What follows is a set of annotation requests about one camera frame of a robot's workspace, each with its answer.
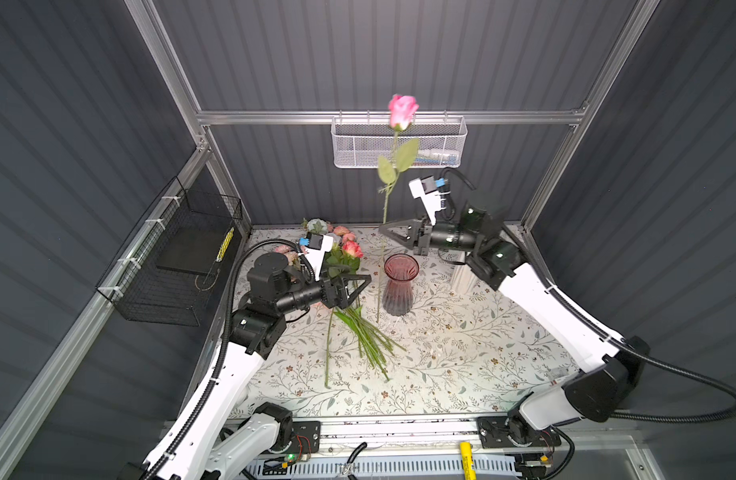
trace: glass vase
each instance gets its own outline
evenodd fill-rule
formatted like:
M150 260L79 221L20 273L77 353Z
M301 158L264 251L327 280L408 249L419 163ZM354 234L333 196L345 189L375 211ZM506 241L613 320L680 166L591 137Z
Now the glass vase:
M410 255L395 254L386 259L384 272L388 278L382 305L394 316L403 316L413 306L412 280L419 274L419 262Z

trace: leaf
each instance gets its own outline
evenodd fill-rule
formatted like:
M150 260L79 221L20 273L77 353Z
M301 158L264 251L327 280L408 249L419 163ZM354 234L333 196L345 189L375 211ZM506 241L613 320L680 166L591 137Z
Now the leaf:
M395 163L397 164L397 171L404 172L408 168L411 168L411 165L413 164L413 162L415 162L415 158L418 156L419 156L419 139L418 138L411 138L410 140L400 145L400 148L398 148L397 152L395 153Z
M379 178L387 185L397 180L395 168L392 167L392 164L383 155L379 156Z

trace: wire basket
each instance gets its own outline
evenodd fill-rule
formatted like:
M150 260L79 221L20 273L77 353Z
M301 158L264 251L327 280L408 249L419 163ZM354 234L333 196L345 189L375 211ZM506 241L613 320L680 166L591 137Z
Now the wire basket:
M364 123L334 117L330 132L333 137L333 162L338 168L376 168L379 156L392 154L395 132L386 122ZM411 168L456 168L461 165L467 128L463 117L445 117L442 121L420 120L400 133L399 147L411 138L419 139L419 156Z
M122 259L117 255L119 260L110 264L108 272L116 263L124 263L117 281L111 285L100 283L97 291L126 320L199 326L218 307L242 240L241 220L242 206L237 197L181 190L159 219L146 220L148 232L133 254ZM198 245L205 238L218 239L218 247L215 242L202 244L208 252L203 256L208 255L208 260L201 265L209 267L200 274L178 264L166 264L166 256L171 263L178 263L179 255L173 255L172 249L181 242L175 239L185 236L196 239Z

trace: yellow marker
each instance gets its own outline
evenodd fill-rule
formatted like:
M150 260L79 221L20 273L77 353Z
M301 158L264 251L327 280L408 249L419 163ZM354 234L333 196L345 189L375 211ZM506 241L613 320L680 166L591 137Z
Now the yellow marker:
M219 255L216 255L216 261L220 262L223 260L223 255L227 253L227 247L229 246L229 242L232 241L232 236L234 235L234 226L229 229L229 233L227 236L224 237L224 242L221 244L221 248L219 248Z
M475 461L471 458L471 444L469 442L461 442L461 462L464 464L464 479L476 480Z

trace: gray wall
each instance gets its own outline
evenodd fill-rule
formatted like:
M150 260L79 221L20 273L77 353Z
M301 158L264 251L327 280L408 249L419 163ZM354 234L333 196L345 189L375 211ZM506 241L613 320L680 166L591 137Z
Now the gray wall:
M736 386L736 1L662 2L535 236L597 318ZM652 367L629 401L666 414L727 404ZM640 427L670 478L736 476L736 419Z
M193 149L122 2L0 2L0 427ZM200 333L114 316L14 478L141 459Z
M581 106L634 1L155 4L204 110L554 110ZM213 129L254 224L381 220L375 170L335 168L328 128ZM519 220L566 130L470 126L461 169ZM419 207L402 190L390 218Z

